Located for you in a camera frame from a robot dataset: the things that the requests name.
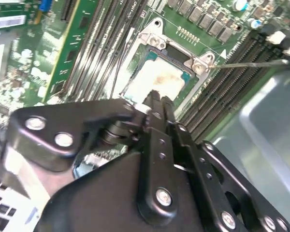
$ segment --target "motherboard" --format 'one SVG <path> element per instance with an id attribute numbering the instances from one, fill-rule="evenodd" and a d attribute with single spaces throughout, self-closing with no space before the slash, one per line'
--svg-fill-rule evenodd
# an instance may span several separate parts
<path id="1" fill-rule="evenodd" d="M 21 107 L 141 103 L 155 89 L 198 142 L 276 71 L 210 67 L 290 57 L 290 0 L 0 0 L 6 37 L 0 124 Z"/>

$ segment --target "black mechanical arm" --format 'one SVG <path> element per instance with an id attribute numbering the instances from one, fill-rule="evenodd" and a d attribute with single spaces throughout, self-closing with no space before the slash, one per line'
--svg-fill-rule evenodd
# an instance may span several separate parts
<path id="1" fill-rule="evenodd" d="M 172 102 L 122 99 L 15 111 L 6 147 L 51 172 L 85 155 L 126 154 L 57 191 L 36 232 L 290 232 L 290 224 L 210 142 L 196 145 Z M 8 165 L 5 155 L 2 163 Z"/>

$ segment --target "silver metal panel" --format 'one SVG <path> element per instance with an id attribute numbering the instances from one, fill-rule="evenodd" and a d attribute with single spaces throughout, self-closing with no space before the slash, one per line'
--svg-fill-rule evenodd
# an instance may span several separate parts
<path id="1" fill-rule="evenodd" d="M 290 72 L 273 76 L 212 142 L 290 223 Z"/>

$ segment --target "white label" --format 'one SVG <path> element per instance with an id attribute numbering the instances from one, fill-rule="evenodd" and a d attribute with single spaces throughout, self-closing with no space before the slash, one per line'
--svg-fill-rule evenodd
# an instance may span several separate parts
<path id="1" fill-rule="evenodd" d="M 25 15 L 9 16 L 0 18 L 0 28 L 8 28 L 17 25 L 22 25 L 26 22 Z"/>
<path id="2" fill-rule="evenodd" d="M 4 3 L 4 4 L 7 4 L 7 3 L 23 3 L 24 0 L 0 0 L 0 4 L 1 3 Z"/>

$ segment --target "dimm slot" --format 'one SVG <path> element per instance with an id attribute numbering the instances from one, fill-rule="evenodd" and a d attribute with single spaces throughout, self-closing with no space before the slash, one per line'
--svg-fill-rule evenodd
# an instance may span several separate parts
<path id="1" fill-rule="evenodd" d="M 120 30 L 123 27 L 124 19 L 126 18 L 126 15 L 128 14 L 128 12 L 130 12 L 132 4 L 133 4 L 133 1 L 125 0 L 123 2 L 123 4 L 121 5 L 121 8 L 117 13 L 118 20 L 117 20 L 115 26 L 113 27 L 113 30 L 109 33 L 109 35 L 105 41 L 105 44 L 101 48 L 102 52 L 98 54 L 97 58 L 95 58 L 98 62 L 96 64 L 93 64 L 92 71 L 88 74 L 88 76 L 90 76 L 91 78 L 90 78 L 90 80 L 85 88 L 85 91 L 84 91 L 82 98 L 87 99 L 89 97 L 89 95 L 91 93 L 91 89 L 93 88 L 94 84 L 97 81 L 97 77 L 101 71 L 101 67 L 104 65 L 104 63 L 107 59 L 107 55 L 109 54 L 112 46 L 114 45 L 114 43 L 118 39 L 118 35 L 120 33 Z"/>
<path id="2" fill-rule="evenodd" d="M 122 33 L 123 36 L 121 36 L 116 51 L 112 54 L 112 57 L 110 59 L 109 64 L 116 63 L 118 60 L 118 57 L 120 56 L 118 53 L 122 50 L 122 47 L 125 43 L 125 38 L 130 30 L 131 27 L 134 27 L 134 23 L 137 21 L 136 19 L 139 17 L 139 15 L 143 12 L 144 7 L 146 6 L 146 0 L 138 1 L 136 4 L 134 4 L 134 1 L 130 1 L 129 6 L 127 7 L 126 17 L 124 21 L 122 21 L 122 26 L 125 25 L 124 31 Z M 96 88 L 95 94 L 91 99 L 98 99 L 99 95 L 102 93 L 107 80 L 111 74 L 111 70 L 108 71 L 108 69 L 104 70 L 103 74 L 101 75 L 102 80 L 99 82 L 99 86 Z"/>
<path id="3" fill-rule="evenodd" d="M 264 52 L 255 61 L 265 62 L 269 61 L 273 56 L 272 53 Z M 196 128 L 192 131 L 192 138 L 194 141 L 200 141 L 205 135 L 205 131 L 210 125 L 217 125 L 224 112 L 229 112 L 232 106 L 237 105 L 239 101 L 250 91 L 261 78 L 268 72 L 268 68 L 262 69 L 247 69 L 244 74 L 239 78 L 239 81 L 227 91 L 224 98 L 217 102 L 217 106 L 212 109 L 211 113 L 206 117 L 201 123 L 199 123 L 198 129 Z"/>
<path id="4" fill-rule="evenodd" d="M 120 3 L 120 1 L 113 0 L 113 1 L 110 1 L 109 4 L 107 5 L 109 7 L 108 11 L 107 11 L 106 16 L 103 20 L 103 23 L 100 27 L 100 30 L 97 33 L 97 36 L 95 36 L 95 38 L 91 44 L 88 59 L 86 60 L 86 64 L 84 65 L 83 69 L 80 71 L 79 82 L 77 83 L 76 87 L 74 88 L 73 94 L 76 97 L 77 97 L 77 94 L 81 93 L 81 90 L 84 89 L 84 86 L 87 86 L 87 82 L 86 82 L 87 71 L 90 68 L 92 61 L 96 55 L 96 52 L 99 48 L 99 45 L 100 45 L 106 31 L 108 30 L 108 28 L 112 22 L 114 12 L 115 12 L 117 6 L 119 5 L 119 3 Z"/>
<path id="5" fill-rule="evenodd" d="M 139 4 L 137 4 L 137 6 L 135 7 L 136 11 L 133 11 L 132 14 L 130 15 L 131 19 L 128 23 L 128 30 L 126 31 L 126 34 L 123 38 L 127 37 L 128 33 L 129 33 L 129 29 L 131 27 L 135 28 L 137 18 L 140 17 L 140 15 L 142 14 L 146 5 L 147 5 L 147 0 L 142 0 Z M 124 45 L 125 45 L 125 40 L 122 40 L 120 46 L 118 47 L 117 52 L 115 54 L 113 54 L 112 61 L 110 62 L 108 69 L 105 71 L 105 73 L 103 75 L 103 77 L 104 77 L 103 81 L 101 82 L 101 84 L 99 83 L 99 88 L 97 89 L 97 91 L 95 91 L 95 95 L 92 98 L 93 100 L 97 100 L 100 98 L 100 95 L 102 94 L 102 92 L 105 88 L 105 85 L 107 84 L 107 80 L 109 80 L 109 77 L 112 73 L 112 70 L 115 68 L 116 65 L 119 65 L 117 62 L 119 62 L 119 58 L 123 54 L 118 54 L 118 53 L 122 53 L 122 52 L 125 53 L 125 51 L 123 51 Z"/>
<path id="6" fill-rule="evenodd" d="M 243 62 L 254 62 L 257 56 L 260 54 L 260 46 L 253 46 L 252 50 L 242 59 Z M 211 112 L 211 110 L 215 107 L 218 101 L 224 97 L 224 95 L 232 88 L 232 86 L 242 77 L 243 73 L 247 71 L 247 68 L 234 69 L 230 72 L 229 75 L 226 76 L 226 81 L 221 85 L 221 88 L 216 90 L 213 94 L 214 98 L 211 97 L 211 101 L 207 104 L 201 105 L 201 111 L 197 115 L 201 115 L 201 117 L 195 116 L 191 119 L 191 121 L 186 125 L 190 128 L 190 133 L 195 130 L 195 128 L 202 122 L 202 120 Z"/>
<path id="7" fill-rule="evenodd" d="M 256 44 L 256 40 L 251 39 L 250 34 L 243 41 L 241 46 L 235 51 L 232 57 L 226 63 L 241 62 L 245 55 Z M 208 87 L 201 93 L 200 97 L 187 109 L 187 112 L 182 117 L 180 122 L 187 125 L 192 118 L 195 117 L 197 112 L 203 107 L 203 105 L 211 98 L 212 94 L 225 82 L 229 74 L 234 69 L 224 69 L 218 71 L 213 80 L 209 83 Z"/>
<path id="8" fill-rule="evenodd" d="M 86 51 L 88 51 L 90 49 L 89 46 L 91 43 L 89 40 L 94 39 L 94 36 L 96 34 L 96 31 L 95 31 L 96 27 L 98 27 L 100 22 L 101 22 L 102 14 L 103 14 L 102 7 L 103 7 L 103 1 L 99 1 L 97 8 L 96 8 L 96 12 L 92 17 L 92 20 L 91 20 L 91 23 L 89 26 L 89 30 L 86 33 L 84 42 L 83 42 L 81 49 L 77 55 L 76 61 L 73 65 L 73 68 L 71 71 L 71 74 L 70 74 L 69 79 L 67 81 L 67 84 L 65 86 L 65 92 L 68 93 L 68 97 L 70 97 L 70 95 L 74 91 L 73 87 L 75 87 L 77 85 L 78 81 L 80 80 L 79 74 L 77 74 L 77 73 L 79 70 L 82 70 L 84 65 L 85 65 L 85 63 L 81 62 L 81 61 L 87 60 L 87 58 L 89 56 L 89 53 L 86 53 Z"/>

